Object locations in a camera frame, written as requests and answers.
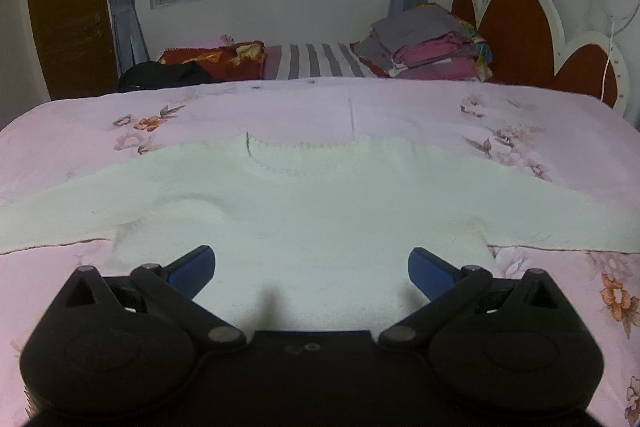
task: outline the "white sweater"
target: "white sweater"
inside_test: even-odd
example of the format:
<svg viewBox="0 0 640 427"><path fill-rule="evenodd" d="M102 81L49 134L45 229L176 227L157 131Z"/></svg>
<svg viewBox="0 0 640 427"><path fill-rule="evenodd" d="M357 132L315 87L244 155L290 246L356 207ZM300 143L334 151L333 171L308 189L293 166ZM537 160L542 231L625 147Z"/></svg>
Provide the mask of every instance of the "white sweater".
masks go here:
<svg viewBox="0 0 640 427"><path fill-rule="evenodd" d="M640 216L401 139L182 144L0 208L0 253L111 239L108 267L218 261L196 301L247 330L380 330L423 301L414 247L492 268L487 245L640 251Z"/></svg>

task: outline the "brown wooden panel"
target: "brown wooden panel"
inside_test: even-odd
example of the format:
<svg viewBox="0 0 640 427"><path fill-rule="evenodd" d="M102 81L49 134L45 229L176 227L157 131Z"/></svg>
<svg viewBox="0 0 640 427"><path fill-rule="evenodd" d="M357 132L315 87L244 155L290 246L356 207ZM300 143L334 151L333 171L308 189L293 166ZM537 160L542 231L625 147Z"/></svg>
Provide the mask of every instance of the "brown wooden panel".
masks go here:
<svg viewBox="0 0 640 427"><path fill-rule="evenodd" d="M474 28L478 28L478 24L476 23L476 9L474 8L474 2L472 0L453 0L451 3L451 13L459 19L472 24Z"/></svg>
<svg viewBox="0 0 640 427"><path fill-rule="evenodd" d="M98 96L118 85L107 0L28 0L52 99Z"/></svg>
<svg viewBox="0 0 640 427"><path fill-rule="evenodd" d="M491 82L550 87L554 48L538 0L491 0L478 29L491 47Z"/></svg>
<svg viewBox="0 0 640 427"><path fill-rule="evenodd" d="M554 89L600 98L605 64L607 64L607 54L596 44L587 44L578 48L558 71ZM609 65L604 84L604 102L609 107L613 107L617 99L616 73Z"/></svg>

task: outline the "pink bed sheet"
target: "pink bed sheet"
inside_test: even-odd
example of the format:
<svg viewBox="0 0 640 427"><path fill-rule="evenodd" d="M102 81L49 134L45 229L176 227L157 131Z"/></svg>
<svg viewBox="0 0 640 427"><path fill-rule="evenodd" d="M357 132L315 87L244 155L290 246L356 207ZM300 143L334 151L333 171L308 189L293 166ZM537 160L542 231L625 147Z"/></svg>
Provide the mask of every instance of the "pink bed sheet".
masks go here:
<svg viewBox="0 0 640 427"><path fill-rule="evenodd" d="M598 100L529 87L370 78L242 82L47 103L0 132L0 204L158 148L242 132L281 142L405 137L640 206L640 136ZM18 356L38 318L74 267L101 267L110 250L109 242L93 241L0 257L0 425L28 418ZM640 417L640 255L491 250L491 268L503 277L518 278L530 267L554 277L605 355L591 413L608 427L633 426Z"/></svg>

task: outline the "black bag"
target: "black bag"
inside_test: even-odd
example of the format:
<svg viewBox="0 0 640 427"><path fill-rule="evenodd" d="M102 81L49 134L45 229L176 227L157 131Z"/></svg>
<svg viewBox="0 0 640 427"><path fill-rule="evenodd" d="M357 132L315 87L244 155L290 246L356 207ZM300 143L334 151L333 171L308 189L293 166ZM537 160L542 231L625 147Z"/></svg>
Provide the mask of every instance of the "black bag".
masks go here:
<svg viewBox="0 0 640 427"><path fill-rule="evenodd" d="M219 83L197 62L185 64L160 64L141 62L125 71L118 82L119 92L164 87L196 86L197 84Z"/></svg>

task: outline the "striped bed sheet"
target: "striped bed sheet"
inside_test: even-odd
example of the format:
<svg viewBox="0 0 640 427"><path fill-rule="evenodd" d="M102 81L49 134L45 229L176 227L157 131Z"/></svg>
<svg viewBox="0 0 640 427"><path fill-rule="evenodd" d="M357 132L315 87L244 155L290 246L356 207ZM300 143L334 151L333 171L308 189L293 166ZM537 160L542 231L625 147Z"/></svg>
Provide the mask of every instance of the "striped bed sheet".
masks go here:
<svg viewBox="0 0 640 427"><path fill-rule="evenodd" d="M378 76L353 54L348 44L284 44L266 48L263 79L313 76Z"/></svg>

